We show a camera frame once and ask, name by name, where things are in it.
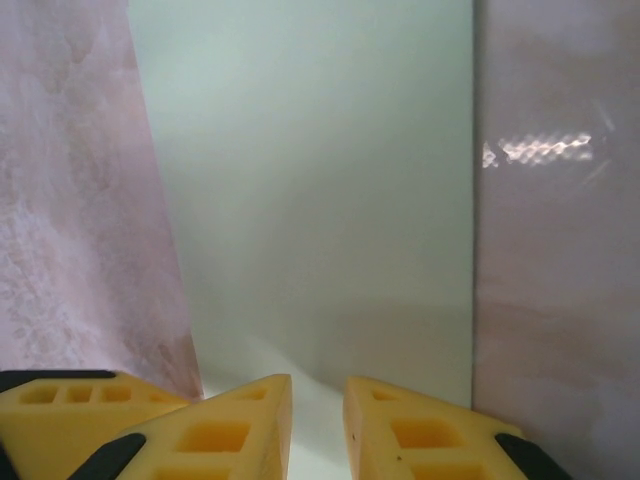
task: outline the yellow plastic piece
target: yellow plastic piece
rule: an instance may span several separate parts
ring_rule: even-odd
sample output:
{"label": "yellow plastic piece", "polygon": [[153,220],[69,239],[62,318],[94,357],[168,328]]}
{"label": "yellow plastic piece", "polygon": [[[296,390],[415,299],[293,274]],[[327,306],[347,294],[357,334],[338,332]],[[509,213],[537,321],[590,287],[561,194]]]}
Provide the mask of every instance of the yellow plastic piece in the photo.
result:
{"label": "yellow plastic piece", "polygon": [[517,427],[411,390],[351,377],[344,422],[354,480],[526,480],[494,439]]}
{"label": "yellow plastic piece", "polygon": [[118,480],[285,480],[291,377],[272,375],[138,425],[146,443]]}
{"label": "yellow plastic piece", "polygon": [[38,379],[0,394],[0,441],[21,480],[66,480],[123,429],[188,404],[125,373]]}

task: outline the white wall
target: white wall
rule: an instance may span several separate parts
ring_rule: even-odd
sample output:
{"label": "white wall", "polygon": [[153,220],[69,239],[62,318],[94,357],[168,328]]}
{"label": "white wall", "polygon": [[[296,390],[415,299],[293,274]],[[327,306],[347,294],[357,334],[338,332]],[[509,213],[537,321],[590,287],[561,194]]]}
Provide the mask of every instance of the white wall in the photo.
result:
{"label": "white wall", "polygon": [[469,403],[471,4],[131,1],[205,381]]}

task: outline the yellow foam block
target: yellow foam block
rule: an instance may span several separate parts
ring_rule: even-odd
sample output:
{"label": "yellow foam block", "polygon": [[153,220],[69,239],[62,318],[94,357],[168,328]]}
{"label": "yellow foam block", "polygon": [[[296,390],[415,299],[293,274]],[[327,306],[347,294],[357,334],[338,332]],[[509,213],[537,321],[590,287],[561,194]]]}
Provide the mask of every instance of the yellow foam block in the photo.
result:
{"label": "yellow foam block", "polygon": [[291,408],[291,377],[266,377],[122,432],[71,480],[285,480]]}
{"label": "yellow foam block", "polygon": [[106,373],[0,389],[0,442],[21,480],[66,480],[123,429],[189,403],[125,373]]}
{"label": "yellow foam block", "polygon": [[354,480],[526,480],[495,439],[517,427],[411,390],[351,377],[344,421]]}

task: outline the black rubber corner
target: black rubber corner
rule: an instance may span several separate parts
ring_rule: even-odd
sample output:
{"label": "black rubber corner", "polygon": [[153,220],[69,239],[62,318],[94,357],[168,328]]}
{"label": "black rubber corner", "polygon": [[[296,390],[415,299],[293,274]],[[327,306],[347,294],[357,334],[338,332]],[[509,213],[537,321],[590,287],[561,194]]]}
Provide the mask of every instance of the black rubber corner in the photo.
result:
{"label": "black rubber corner", "polygon": [[0,393],[43,378],[114,378],[111,370],[3,370],[0,371]]}
{"label": "black rubber corner", "polygon": [[105,443],[80,465],[69,480],[116,480],[147,441],[141,433],[130,433]]}
{"label": "black rubber corner", "polygon": [[13,468],[11,459],[9,458],[9,455],[4,449],[2,443],[0,443],[0,479],[20,480],[20,477],[18,477],[18,473],[16,472],[15,468]]}
{"label": "black rubber corner", "polygon": [[499,433],[496,441],[528,480],[572,480],[544,450],[520,437]]}

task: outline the black edge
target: black edge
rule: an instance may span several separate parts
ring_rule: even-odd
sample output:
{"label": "black edge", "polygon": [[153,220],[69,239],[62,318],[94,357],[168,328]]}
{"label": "black edge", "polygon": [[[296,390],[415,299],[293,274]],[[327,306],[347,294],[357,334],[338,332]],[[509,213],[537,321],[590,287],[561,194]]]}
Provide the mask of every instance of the black edge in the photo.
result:
{"label": "black edge", "polygon": [[20,480],[18,472],[13,468],[11,459],[7,454],[2,443],[0,443],[0,478],[2,480]]}
{"label": "black edge", "polygon": [[544,450],[520,437],[499,433],[496,441],[528,480],[572,480]]}
{"label": "black edge", "polygon": [[69,480],[116,480],[147,441],[141,433],[130,433],[105,443],[80,465]]}
{"label": "black edge", "polygon": [[3,370],[0,371],[0,393],[19,387],[25,383],[44,378],[49,379],[84,379],[114,378],[111,370]]}

